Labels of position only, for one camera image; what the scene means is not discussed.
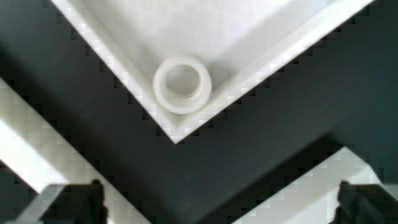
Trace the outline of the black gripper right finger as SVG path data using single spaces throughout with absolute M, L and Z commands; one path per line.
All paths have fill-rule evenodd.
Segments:
M 338 208 L 329 224 L 398 224 L 398 200 L 380 184 L 340 183 Z

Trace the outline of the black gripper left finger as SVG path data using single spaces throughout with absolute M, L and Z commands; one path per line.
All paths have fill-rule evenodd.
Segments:
M 16 224 L 107 224 L 105 187 L 89 184 L 52 184 L 27 206 Z

